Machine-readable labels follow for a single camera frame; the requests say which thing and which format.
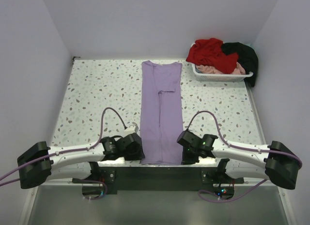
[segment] wall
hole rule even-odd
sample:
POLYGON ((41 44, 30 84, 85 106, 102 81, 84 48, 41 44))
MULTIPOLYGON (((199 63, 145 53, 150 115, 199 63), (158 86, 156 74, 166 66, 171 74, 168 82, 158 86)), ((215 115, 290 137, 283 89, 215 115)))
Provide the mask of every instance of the wall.
POLYGON ((71 54, 114 59, 184 58, 197 38, 251 43, 277 0, 44 2, 71 54))
POLYGON ((268 142, 279 140, 304 162, 289 192, 299 224, 309 224, 310 0, 279 0, 254 47, 260 74, 254 98, 268 142))
MULTIPOLYGON (((34 143, 51 139, 71 56, 42 0, 0 0, 0 24, 2 176, 34 143)), ((18 223, 26 194, 18 182, 0 188, 0 224, 18 223)))

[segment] clothing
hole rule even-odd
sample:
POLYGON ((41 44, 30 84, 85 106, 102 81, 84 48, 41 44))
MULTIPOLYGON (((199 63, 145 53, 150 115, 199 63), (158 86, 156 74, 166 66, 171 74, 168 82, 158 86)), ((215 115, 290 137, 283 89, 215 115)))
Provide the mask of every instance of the clothing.
POLYGON ((180 165, 183 147, 176 141, 183 131, 181 63, 142 63, 140 136, 142 164, 180 165))
MULTIPOLYGON (((202 74, 223 74, 220 70, 216 69, 214 66, 196 65, 196 68, 202 74)), ((246 74, 246 71, 239 63, 237 63, 236 68, 231 74, 243 75, 246 74)))
POLYGON ((221 49, 222 44, 223 41, 216 38, 196 40, 186 61, 196 65, 214 66, 222 73, 231 74, 236 67, 238 54, 225 55, 221 49))
POLYGON ((254 87, 258 74, 258 58, 254 49, 242 43, 224 43, 221 49, 226 55, 238 53, 238 62, 246 70, 246 73, 253 72, 253 76, 245 78, 245 81, 254 87))

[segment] gray floor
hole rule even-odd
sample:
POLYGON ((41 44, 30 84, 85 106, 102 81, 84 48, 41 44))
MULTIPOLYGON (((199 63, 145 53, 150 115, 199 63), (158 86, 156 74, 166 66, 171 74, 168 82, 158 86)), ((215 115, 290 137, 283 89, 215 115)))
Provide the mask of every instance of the gray floor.
MULTIPOLYGON (((236 195, 248 187, 236 188, 236 195)), ((30 225, 286 225, 275 186, 261 186, 228 204, 196 192, 119 191, 89 202, 80 186, 41 186, 30 225)))

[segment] laundry basket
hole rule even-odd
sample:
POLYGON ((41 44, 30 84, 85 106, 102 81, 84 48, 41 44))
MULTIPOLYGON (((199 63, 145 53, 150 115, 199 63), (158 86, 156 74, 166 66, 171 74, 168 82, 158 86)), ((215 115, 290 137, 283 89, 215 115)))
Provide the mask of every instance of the laundry basket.
POLYGON ((225 81, 225 82, 238 82, 242 81, 246 77, 253 76, 252 72, 245 75, 235 74, 200 74, 196 71, 196 65, 192 63, 193 72, 197 81, 225 81))

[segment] black cloth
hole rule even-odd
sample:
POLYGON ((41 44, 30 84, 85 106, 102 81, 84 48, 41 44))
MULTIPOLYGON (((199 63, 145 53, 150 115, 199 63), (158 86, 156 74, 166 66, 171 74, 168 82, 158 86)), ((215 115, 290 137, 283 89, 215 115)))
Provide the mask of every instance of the black cloth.
POLYGON ((255 86, 255 81, 258 73, 258 58, 253 48, 244 45, 242 43, 224 43, 221 46, 222 52, 226 55, 232 53, 238 53, 238 62, 246 70, 246 73, 253 73, 252 77, 246 77, 245 81, 250 84, 250 86, 255 86))

